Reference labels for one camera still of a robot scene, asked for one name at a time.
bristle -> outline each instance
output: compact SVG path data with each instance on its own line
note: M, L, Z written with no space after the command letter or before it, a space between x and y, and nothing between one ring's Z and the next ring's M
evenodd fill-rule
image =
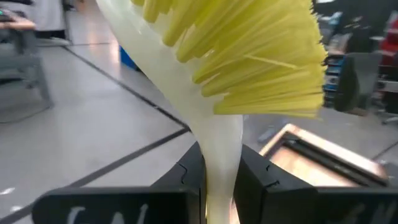
M215 113L314 116L321 105L326 51L311 0L132 1L149 22L172 13L163 43L183 39L177 60L201 59L192 80L224 95Z
M144 19L147 22L153 23L157 20L161 8L161 1L159 0L145 0L144 3Z

dish brush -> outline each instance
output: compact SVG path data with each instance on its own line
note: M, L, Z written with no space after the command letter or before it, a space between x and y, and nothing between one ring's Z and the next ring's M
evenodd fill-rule
M314 117L322 104L326 52L311 0L97 2L199 142L208 223L229 223L241 114Z

table leg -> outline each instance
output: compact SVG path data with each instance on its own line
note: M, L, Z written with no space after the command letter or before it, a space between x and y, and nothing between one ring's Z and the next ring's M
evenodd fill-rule
M36 75L37 83L39 86L40 94L42 98L47 102L49 106L53 105L52 98L50 96L49 86L45 77L45 73L42 67L42 60L39 55L37 48L36 37L34 30L24 30L23 37L26 44L25 54L30 55L35 60L34 72Z

white brush handle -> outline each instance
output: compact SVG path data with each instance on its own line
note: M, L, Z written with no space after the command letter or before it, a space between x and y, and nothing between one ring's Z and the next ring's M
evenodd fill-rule
M97 0L125 51L188 122L206 162L208 223L229 224L229 205L241 157L241 115L214 115L217 98L204 98L193 69L142 18L130 0Z

gray floor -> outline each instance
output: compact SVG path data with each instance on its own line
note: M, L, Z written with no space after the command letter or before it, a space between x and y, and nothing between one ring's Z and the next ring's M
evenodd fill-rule
M94 0L85 0L78 12L70 12L69 21L75 44L69 51L61 47L40 49L54 108L19 122L0 124L0 218L50 189L87 180L84 177L96 170L183 129L117 84L180 118L145 75L120 64L117 42ZM41 109L35 90L23 86L0 89L0 123ZM259 151L263 145L257 142L259 135L283 122L368 158L398 141L397 126L381 126L373 115L360 118L322 109L320 117L323 120L247 116L244 143ZM150 185L194 142L195 138L185 133L101 177L80 183L95 187ZM398 162L398 146L381 159ZM30 223L30 219L25 217L18 223Z

